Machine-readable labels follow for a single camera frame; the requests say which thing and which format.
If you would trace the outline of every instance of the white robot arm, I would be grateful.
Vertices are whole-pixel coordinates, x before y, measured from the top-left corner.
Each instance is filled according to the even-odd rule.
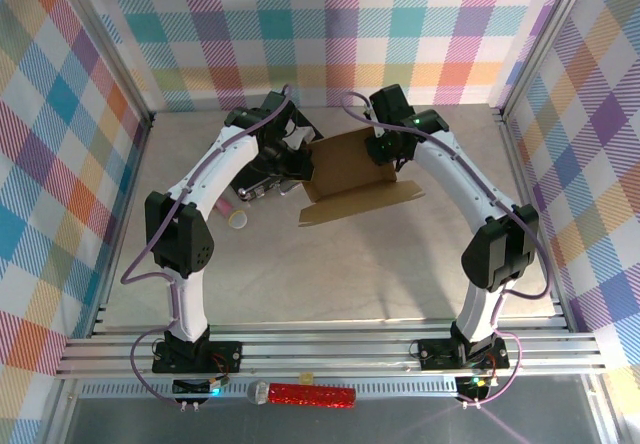
[[[416,114],[406,104],[399,87],[391,86],[379,91],[372,96],[372,103],[379,122],[400,122],[402,125],[426,130],[469,162],[442,118],[435,111]],[[253,122],[251,116],[247,116],[250,111],[238,112],[230,114],[227,126],[194,170],[216,148]],[[279,126],[277,128],[281,131],[285,129],[285,124],[288,125],[287,116],[285,113],[284,121],[278,118],[275,120],[275,126]],[[300,136],[294,136],[294,133],[300,133]],[[158,346],[158,349],[165,357],[167,353],[177,353],[181,355],[180,359],[184,357],[193,361],[185,364],[179,359],[184,364],[180,369],[182,372],[207,371],[207,367],[199,367],[197,361],[203,343],[208,343],[209,339],[209,326],[203,307],[203,274],[213,252],[213,239],[208,232],[206,220],[216,200],[244,166],[260,159],[263,164],[268,164],[268,172],[277,173],[284,169],[285,174],[293,174],[303,180],[311,177],[313,168],[310,154],[300,149],[299,142],[313,137],[314,132],[310,132],[310,128],[287,129],[276,136],[275,140],[273,136],[266,138],[265,135],[268,133],[244,136],[211,160],[192,183],[172,226],[163,233],[161,240],[153,248],[156,263],[175,279],[177,291],[170,293],[169,298],[172,309],[177,310],[178,319],[170,331],[165,333],[166,346]],[[378,164],[396,161],[399,169],[404,162],[412,159],[427,170],[458,206],[474,233],[475,237],[462,257],[462,265],[470,283],[462,311],[452,325],[451,334],[458,364],[464,366],[467,362],[476,362],[478,356],[484,356],[483,353],[494,347],[492,318],[501,292],[514,285],[515,279],[533,260],[534,253],[533,245],[527,242],[522,231],[512,225],[506,214],[482,191],[477,183],[478,177],[486,187],[493,189],[495,196],[503,204],[520,213],[528,224],[537,225],[537,214],[532,208],[517,208],[508,197],[493,187],[480,170],[470,164],[476,174],[476,180],[472,179],[458,160],[444,153],[441,147],[431,141],[387,131],[376,132],[375,137],[365,141],[365,145],[371,158]],[[194,170],[167,194],[152,193],[147,199],[145,210],[148,240],[156,232],[166,210],[184,192]],[[176,372],[175,369],[161,367],[154,362],[154,372]]]

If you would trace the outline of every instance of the table surface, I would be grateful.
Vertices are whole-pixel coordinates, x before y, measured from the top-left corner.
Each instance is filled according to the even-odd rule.
[[[509,161],[486,105],[437,108],[476,165],[517,201]],[[327,137],[358,127],[341,109],[303,111]],[[167,291],[160,279],[130,286],[119,280],[145,244],[146,196],[182,179],[218,135],[226,113],[159,114],[143,157],[122,252],[105,316],[108,326],[167,322]],[[208,226],[215,252],[205,271],[204,306],[209,322],[273,322],[335,319],[454,318],[468,281],[460,257],[472,235],[438,183],[415,163],[399,180],[412,179],[425,197],[326,224],[300,228],[304,190],[277,192],[242,203],[248,224],[231,229],[213,212]],[[158,270],[147,256],[138,270]],[[544,287],[539,265],[530,266],[516,288]],[[552,315],[549,299],[510,298],[504,315]]]

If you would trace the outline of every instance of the plaid backdrop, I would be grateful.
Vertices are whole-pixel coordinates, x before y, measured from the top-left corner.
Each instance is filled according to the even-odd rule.
[[[640,0],[579,0],[513,130],[581,329],[640,437]]]
[[[0,443],[30,443],[86,324],[139,117],[67,0],[0,0]]]
[[[500,87],[500,84],[493,88],[491,92],[492,96],[489,97],[489,105],[492,107],[504,108],[504,105],[509,97],[509,94],[513,90],[513,86],[515,85],[518,77],[520,77],[520,71],[524,64],[527,62],[529,58],[529,54],[533,50],[533,46],[536,43],[536,39],[545,28],[547,20],[551,17],[551,11],[553,10],[553,6],[557,0],[545,0],[542,9],[540,9],[540,14],[538,14],[538,18],[535,21],[535,24],[531,28],[529,35],[527,36],[527,40],[524,45],[520,49],[520,53],[518,54],[518,58],[511,68],[509,72],[509,77],[505,82],[503,87]]]
[[[416,104],[487,102],[544,1],[92,0],[150,107],[171,111],[259,104],[285,82],[305,106],[391,83]]]

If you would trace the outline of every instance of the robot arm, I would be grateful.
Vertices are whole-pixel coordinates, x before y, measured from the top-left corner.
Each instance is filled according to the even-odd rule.
[[[396,161],[399,170],[408,160],[415,161],[444,188],[460,209],[474,234],[462,255],[462,267],[469,287],[462,311],[451,328],[454,349],[460,365],[476,359],[493,346],[493,318],[500,294],[515,285],[525,268],[533,262],[535,245],[483,192],[479,180],[492,189],[497,200],[513,209],[534,232],[538,215],[530,206],[518,207],[496,189],[466,156],[449,126],[434,110],[416,113],[407,103],[402,89],[395,85],[371,96],[379,122],[413,127],[430,134],[457,154],[451,156],[442,147],[414,134],[376,131],[366,142],[371,158],[378,164]],[[467,162],[474,180],[456,157]]]
[[[239,108],[225,120],[225,127],[207,153],[168,193],[152,192],[145,201],[147,241],[164,221],[202,163],[232,137],[268,116],[283,102],[284,95],[270,93],[260,108]],[[203,305],[204,268],[211,259],[214,242],[206,221],[216,201],[234,177],[246,166],[268,176],[308,180],[313,173],[310,152],[303,148],[316,135],[313,126],[299,126],[299,113],[289,102],[269,124],[254,135],[246,135],[223,149],[191,184],[169,227],[153,247],[155,262],[175,284],[169,304],[177,316],[170,330],[180,347],[190,347],[208,335]]]

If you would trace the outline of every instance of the metal frame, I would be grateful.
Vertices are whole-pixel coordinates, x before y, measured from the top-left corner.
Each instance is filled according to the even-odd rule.
[[[113,282],[115,280],[115,273],[118,260],[120,259],[120,253],[122,252],[122,244],[124,242],[125,230],[129,225],[129,219],[131,218],[131,211],[133,209],[133,200],[136,195],[136,189],[138,188],[138,174],[140,171],[140,166],[142,165],[142,159],[144,156],[144,151],[147,147],[147,142],[149,141],[149,134],[151,132],[151,125],[145,126],[142,138],[140,139],[140,148],[138,152],[138,159],[133,164],[133,168],[131,170],[131,185],[129,186],[129,191],[125,196],[125,201],[123,204],[124,209],[124,218],[120,221],[120,225],[117,227],[115,231],[115,239],[114,239],[114,247],[113,252],[109,256],[109,260],[106,265],[106,272],[102,275],[100,282],[98,284],[98,290],[96,293],[96,298],[91,303],[91,309],[89,310],[90,319],[87,320],[87,324],[84,327],[82,335],[85,337],[90,337],[93,333],[93,328],[96,324],[96,319],[98,319],[98,313],[102,306],[105,306],[107,301],[109,300],[109,294],[111,293],[111,288],[113,287]]]
[[[552,317],[502,319],[500,328],[517,332],[523,344],[522,375],[557,375],[604,371],[603,358],[590,333],[570,333],[562,308],[555,303]],[[301,322],[214,326],[216,340],[243,342],[242,371],[234,378],[297,378],[311,372],[316,377],[391,378],[425,375],[470,376],[473,369],[421,371],[409,348],[418,339],[446,339],[448,320],[397,319],[344,322]],[[58,368],[61,378],[132,378],[129,352],[141,333],[138,327],[104,327],[98,324],[91,339],[69,344]],[[148,336],[136,351],[136,365],[151,374]],[[515,342],[507,339],[512,363],[517,361]],[[499,375],[510,375],[501,370]],[[179,375],[180,378],[203,377]]]
[[[145,122],[152,114],[135,82],[120,59],[111,39],[89,0],[70,0],[98,51],[107,61],[116,81],[130,102],[135,104]],[[553,45],[569,11],[576,0],[559,0],[534,51],[508,97],[505,114],[512,112],[525,94],[544,57]],[[146,145],[150,126],[143,137],[140,156]],[[509,154],[512,173],[520,198],[531,202],[530,186],[522,162],[514,147],[513,136],[502,122],[501,134]],[[139,327],[107,327],[104,313],[113,283],[116,262],[122,249],[124,231],[131,214],[131,199],[137,185],[134,169],[133,184],[125,202],[125,219],[118,231],[114,255],[108,272],[100,283],[99,299],[91,315],[95,315],[85,332],[87,339],[72,339],[63,355],[58,378],[45,407],[45,416],[38,442],[64,442],[71,424],[77,399],[109,397],[147,397],[135,380],[129,363],[133,341],[146,329]],[[585,389],[596,425],[603,442],[616,442],[617,429],[601,392],[604,361],[590,333],[575,333],[575,320],[566,307],[562,289],[554,289],[555,315],[551,317],[506,317],[500,320],[504,330],[517,332],[523,344],[522,375],[587,374]],[[355,387],[362,397],[391,396],[451,396],[451,382],[457,376],[468,376],[473,370],[421,371],[419,362],[409,355],[416,339],[448,338],[451,321],[423,319],[307,322],[277,324],[239,324],[212,326],[212,335],[220,340],[240,340],[243,348],[243,370],[232,377],[223,397],[246,394],[248,383],[257,379],[277,379],[295,382],[303,372],[312,372],[319,384]],[[136,352],[136,363],[149,382],[161,391],[170,391],[174,375],[158,377],[151,374],[151,342],[149,336]],[[507,350],[513,363],[517,360],[515,343],[508,339]],[[511,370],[499,371],[508,375]],[[199,377],[180,375],[180,377]]]
[[[129,102],[135,106],[145,123],[150,124],[153,120],[153,113],[147,107],[127,66],[122,62],[107,29],[93,8],[91,0],[69,0],[69,2],[82,21],[82,25],[96,46],[98,53],[107,63],[120,89]]]
[[[513,112],[516,104],[531,86],[533,79],[540,70],[542,62],[555,43],[576,1],[577,0],[558,0],[556,2],[551,11],[550,18],[536,39],[531,54],[527,58],[513,89],[507,97],[503,111],[505,116],[509,116]]]

